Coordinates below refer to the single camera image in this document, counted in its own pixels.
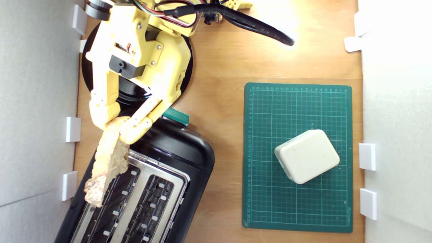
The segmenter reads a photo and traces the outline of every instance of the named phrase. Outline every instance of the white box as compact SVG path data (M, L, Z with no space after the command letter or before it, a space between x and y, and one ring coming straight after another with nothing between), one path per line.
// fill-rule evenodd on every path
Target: white box
M274 153L288 178L297 184L317 177L340 162L323 130L308 130L276 147Z

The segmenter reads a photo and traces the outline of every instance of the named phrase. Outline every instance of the wire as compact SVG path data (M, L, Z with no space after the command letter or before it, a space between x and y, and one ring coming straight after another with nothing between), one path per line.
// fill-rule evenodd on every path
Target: wire
M172 16L166 16L163 13L163 11L157 11L157 10L150 9L146 5L141 4L138 0L132 0L132 3L138 9L140 9L140 10L142 10L142 11L144 11L144 12L146 12L146 13L152 15L152 16L159 17L159 18L161 18L163 20L166 20L168 22L174 23L174 24L176 24L178 26L181 26L181 27L184 27L184 28L189 28L189 27L194 26L196 24L196 22L197 22L197 19L198 19L198 14L196 13L195 14L195 16L196 16L195 20L192 23L189 24L189 23L186 23L186 22L184 22L184 21L182 21L182 20L180 20L178 18L175 18L175 17L172 17ZM155 7L163 5L163 4L168 4L168 3L184 3L184 4L187 4L187 5L192 5L193 4L193 2L190 1L190 0L173 0L173 1L169 1L168 0L168 1L163 1L163 2L160 2L160 3L156 4Z
M232 10L224 5L220 4L199 4L199 5L188 5L177 7L172 10L165 10L163 13L167 16L172 15L174 17L181 17L193 13L220 13L228 22L231 24L264 35L275 39L283 44L292 46L294 45L294 40L289 36L285 35L283 32L277 30L276 28L259 21L249 15Z

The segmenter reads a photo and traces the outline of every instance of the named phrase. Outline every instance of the white bracket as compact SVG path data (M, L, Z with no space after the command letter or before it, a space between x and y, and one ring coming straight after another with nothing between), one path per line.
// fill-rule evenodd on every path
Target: white bracket
M61 193L61 200L66 201L73 197L76 193L76 183L78 181L78 172L72 171L63 174L63 187Z
M66 142L81 141L81 118L70 117L66 118Z
M73 7L73 20L72 28L74 28L80 35L85 35L87 30L87 14L77 4Z
M367 189L360 189L360 213L377 220L377 193Z
M361 169L377 170L375 144L359 144L359 165Z
M358 11L354 14L355 36L345 37L343 40L347 52L360 51L363 48L362 36L369 28L368 14L365 11Z
M86 42L87 42L87 39L79 41L79 52L80 53L84 52L84 46L86 45Z

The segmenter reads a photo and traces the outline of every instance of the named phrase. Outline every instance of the metal slot grill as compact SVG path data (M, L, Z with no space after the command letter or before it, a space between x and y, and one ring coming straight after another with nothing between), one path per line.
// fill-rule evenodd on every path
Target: metal slot grill
M138 168L129 165L127 172L117 176L110 183L104 197L104 206L89 209L93 214L81 240L82 243L109 242L139 173Z
M166 179L149 177L122 243L152 240L173 188L174 184Z

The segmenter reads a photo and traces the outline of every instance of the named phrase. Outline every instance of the black cable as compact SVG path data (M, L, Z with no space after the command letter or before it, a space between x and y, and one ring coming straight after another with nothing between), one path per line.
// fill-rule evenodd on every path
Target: black cable
M232 10L220 4L198 4L198 5L181 6L172 10L165 10L164 14L172 15L178 18L184 15L199 13L199 12L220 13L228 22L234 24L237 27L273 38L289 46L294 45L293 39L291 39L281 31L277 30L276 28L258 19L255 19L249 15Z

